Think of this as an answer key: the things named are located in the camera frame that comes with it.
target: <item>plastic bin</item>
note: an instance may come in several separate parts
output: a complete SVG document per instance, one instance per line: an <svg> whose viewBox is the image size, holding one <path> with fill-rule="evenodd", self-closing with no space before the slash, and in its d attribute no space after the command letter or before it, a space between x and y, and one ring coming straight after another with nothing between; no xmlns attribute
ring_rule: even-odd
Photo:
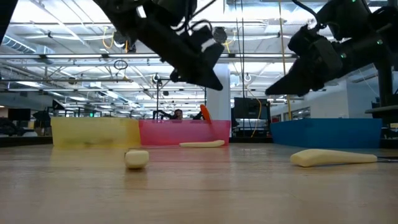
<svg viewBox="0 0 398 224"><path fill-rule="evenodd" d="M300 119L271 124L274 143L308 148L379 148L381 119Z"/></svg>
<svg viewBox="0 0 398 224"><path fill-rule="evenodd" d="M139 124L129 118L52 118L53 145L139 146Z"/></svg>
<svg viewBox="0 0 398 224"><path fill-rule="evenodd" d="M143 146L175 146L182 142L229 142L231 121L139 120Z"/></svg>

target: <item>yellow bin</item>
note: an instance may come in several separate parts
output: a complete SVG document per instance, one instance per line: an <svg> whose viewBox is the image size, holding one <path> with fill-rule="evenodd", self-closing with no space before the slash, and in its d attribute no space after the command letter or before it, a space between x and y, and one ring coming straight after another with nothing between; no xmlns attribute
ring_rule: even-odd
<svg viewBox="0 0 398 224"><path fill-rule="evenodd" d="M54 147L141 145L138 120L129 118L52 118Z"/></svg>

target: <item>table surface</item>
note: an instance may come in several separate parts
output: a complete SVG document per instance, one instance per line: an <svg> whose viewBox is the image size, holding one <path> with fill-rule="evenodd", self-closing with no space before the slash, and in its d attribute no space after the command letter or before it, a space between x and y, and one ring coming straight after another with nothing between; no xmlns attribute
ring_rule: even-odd
<svg viewBox="0 0 398 224"><path fill-rule="evenodd" d="M398 164L301 168L296 147L0 149L4 223L397 223ZM377 151L396 156L394 151Z"/></svg>

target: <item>blue bin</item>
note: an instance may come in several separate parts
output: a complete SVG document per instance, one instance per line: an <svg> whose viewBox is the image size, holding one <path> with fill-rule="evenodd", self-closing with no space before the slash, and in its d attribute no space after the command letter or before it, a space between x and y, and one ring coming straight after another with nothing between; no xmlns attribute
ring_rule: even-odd
<svg viewBox="0 0 398 224"><path fill-rule="evenodd" d="M320 118L271 124L274 143L308 148L379 148L381 119Z"/></svg>

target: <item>pink bin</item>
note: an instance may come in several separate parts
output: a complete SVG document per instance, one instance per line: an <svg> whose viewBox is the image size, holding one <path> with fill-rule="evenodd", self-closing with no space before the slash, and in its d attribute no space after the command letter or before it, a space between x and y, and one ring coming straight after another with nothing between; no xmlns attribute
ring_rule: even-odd
<svg viewBox="0 0 398 224"><path fill-rule="evenodd" d="M229 142L231 121L139 120L141 145L176 146L182 142Z"/></svg>

